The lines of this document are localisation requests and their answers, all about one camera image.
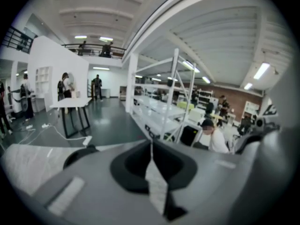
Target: dark pants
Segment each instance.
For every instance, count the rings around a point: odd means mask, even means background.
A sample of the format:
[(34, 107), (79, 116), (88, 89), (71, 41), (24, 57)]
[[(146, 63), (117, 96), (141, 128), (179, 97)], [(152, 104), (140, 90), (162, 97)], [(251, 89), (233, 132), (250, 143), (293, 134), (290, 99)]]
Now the dark pants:
[(99, 97), (100, 97), (100, 100), (102, 100), (102, 92), (101, 92), (101, 88), (98, 89), (99, 90)]
[(72, 98), (72, 93), (70, 90), (64, 91), (64, 96), (65, 98)]
[(10, 128), (10, 125), (9, 125), (8, 120), (7, 120), (7, 118), (6, 118), (5, 108), (4, 108), (4, 103), (3, 103), (3, 101), (0, 101), (0, 128), (1, 128), (1, 132), (2, 132), (3, 134), (5, 134), (5, 130), (4, 130), (4, 127), (3, 127), (3, 124), (2, 124), (2, 119), (1, 119), (1, 118), (3, 118), (4, 123), (5, 123), (5, 125), (6, 125), (6, 128), (7, 128), (8, 130), (10, 130), (11, 128)]
[(27, 110), (25, 112), (25, 118), (29, 119), (33, 117), (33, 109), (32, 109), (32, 103), (31, 103), (31, 98), (28, 97), (27, 98), (27, 103), (28, 103), (28, 107)]

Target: ceiling light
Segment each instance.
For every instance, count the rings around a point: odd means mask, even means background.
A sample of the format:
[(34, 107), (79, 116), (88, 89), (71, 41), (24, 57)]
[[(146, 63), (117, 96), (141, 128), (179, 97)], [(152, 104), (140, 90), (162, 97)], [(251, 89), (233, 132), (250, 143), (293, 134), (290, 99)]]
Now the ceiling light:
[[(168, 77), (168, 79), (173, 80), (171, 77)], [(178, 80), (177, 80), (177, 79), (174, 79), (174, 81), (177, 82)]]
[(249, 90), (249, 88), (251, 88), (252, 87), (252, 83), (248, 83), (245, 87), (244, 87), (244, 89), (245, 90)]
[(106, 68), (106, 67), (93, 67), (93, 69), (99, 69), (99, 70), (109, 70), (109, 68)]
[[(189, 61), (183, 61), (182, 64), (188, 69), (193, 70), (194, 66)], [(195, 73), (200, 73), (199, 69), (195, 67)]]
[(113, 41), (113, 38), (111, 38), (111, 37), (100, 37), (99, 40), (101, 40), (103, 42), (107, 42), (107, 41)]
[(202, 77), (202, 79), (206, 82), (206, 83), (210, 83), (210, 80), (207, 77)]
[(261, 64), (261, 67), (258, 69), (257, 73), (254, 75), (254, 79), (260, 79), (261, 76), (265, 73), (265, 71), (267, 71), (267, 69), (269, 68), (270, 64), (267, 62), (263, 62)]
[(75, 36), (75, 38), (81, 39), (81, 38), (87, 38), (87, 36), (85, 36), (85, 35), (79, 35), (79, 36)]

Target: woman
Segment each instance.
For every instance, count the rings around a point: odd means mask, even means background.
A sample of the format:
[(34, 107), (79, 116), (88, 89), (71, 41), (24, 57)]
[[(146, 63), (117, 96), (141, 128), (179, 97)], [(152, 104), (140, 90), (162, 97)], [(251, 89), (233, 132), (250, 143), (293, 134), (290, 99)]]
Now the woman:
[(24, 86), (25, 89), (25, 94), (26, 94), (26, 98), (27, 98), (27, 110), (25, 112), (25, 121), (28, 121), (30, 118), (32, 118), (34, 116), (33, 114), (33, 110), (32, 110), (32, 104), (31, 104), (31, 93), (33, 92), (33, 90), (31, 90), (30, 88), (30, 83), (28, 81), (28, 75), (24, 74), (23, 77), (23, 81), (22, 81), (22, 86)]

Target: balcony railing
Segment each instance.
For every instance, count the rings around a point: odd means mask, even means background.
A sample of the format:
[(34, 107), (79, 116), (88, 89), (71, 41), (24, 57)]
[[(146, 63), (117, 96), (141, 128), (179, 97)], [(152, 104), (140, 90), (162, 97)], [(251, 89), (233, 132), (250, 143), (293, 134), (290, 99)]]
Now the balcony railing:
[(64, 44), (63, 46), (68, 50), (80, 55), (80, 56), (94, 56), (94, 57), (108, 57), (114, 59), (121, 59), (124, 56), (126, 49), (120, 47), (111, 46), (110, 54), (103, 54), (103, 45), (98, 44), (85, 44), (84, 49), (80, 48), (81, 44)]
[(29, 53), (32, 42), (32, 38), (11, 26), (2, 40), (2, 45)]

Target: power strip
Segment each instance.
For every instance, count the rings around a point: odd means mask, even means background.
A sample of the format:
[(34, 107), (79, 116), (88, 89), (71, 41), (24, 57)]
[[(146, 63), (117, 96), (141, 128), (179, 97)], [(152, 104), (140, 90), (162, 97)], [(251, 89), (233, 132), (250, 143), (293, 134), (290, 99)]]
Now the power strip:
[(89, 142), (91, 141), (91, 139), (92, 139), (92, 136), (87, 136), (87, 137), (85, 138), (85, 140), (83, 141), (83, 145), (84, 145), (84, 146), (89, 145)]

